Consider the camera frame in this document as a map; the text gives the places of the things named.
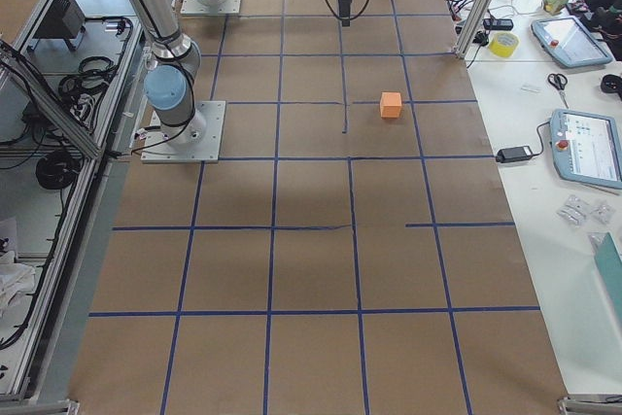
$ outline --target tablet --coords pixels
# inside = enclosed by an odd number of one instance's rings
[[[560,177],[622,189],[622,150],[612,117],[558,109],[550,125],[553,162]]]
[[[541,19],[532,32],[560,65],[566,68],[609,63],[613,57],[575,17]]]

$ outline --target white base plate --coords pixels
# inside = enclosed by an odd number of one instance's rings
[[[145,163],[178,163],[178,162],[218,162],[223,139],[223,123],[225,122],[224,101],[198,101],[196,112],[200,112],[207,126],[203,138],[196,143],[189,143],[181,147],[173,147],[162,143],[154,148],[142,152],[141,160]],[[154,112],[150,125],[159,125],[159,118]],[[164,141],[159,131],[150,133],[145,140],[145,146]]]
[[[184,0],[181,14],[185,17],[209,17],[239,14],[242,0],[226,0],[221,5],[210,7],[198,0]]]

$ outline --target white table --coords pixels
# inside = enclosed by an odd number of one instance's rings
[[[541,0],[514,0],[522,12],[539,10]],[[494,0],[497,7],[504,0]],[[511,9],[493,10],[506,17]],[[546,82],[549,73],[569,78],[567,99],[577,111],[605,114],[622,125],[622,102],[617,95],[600,91],[601,77],[620,74],[622,63],[606,67],[564,70],[544,52],[529,30],[545,12],[514,15],[513,33],[520,45],[509,59],[487,49],[479,51],[468,72],[482,112],[491,145],[500,148],[530,145],[539,150],[536,127],[563,104],[557,90]],[[476,51],[470,48],[469,63]],[[538,92],[524,90],[539,88]],[[594,263],[588,232],[610,231],[622,245],[622,196],[615,196],[560,179],[548,146],[529,162],[500,165],[501,178],[551,342],[570,394],[622,394],[622,326],[614,315],[605,286]],[[570,194],[588,202],[605,199],[616,209],[610,225],[594,220],[576,228],[556,214]]]

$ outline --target yellow tape roll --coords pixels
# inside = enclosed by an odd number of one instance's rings
[[[518,38],[512,33],[497,33],[488,49],[499,57],[508,58],[518,47]]]

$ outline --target orange cube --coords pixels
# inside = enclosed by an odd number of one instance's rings
[[[398,92],[383,92],[380,98],[380,117],[383,119],[397,119],[401,114],[401,94]]]

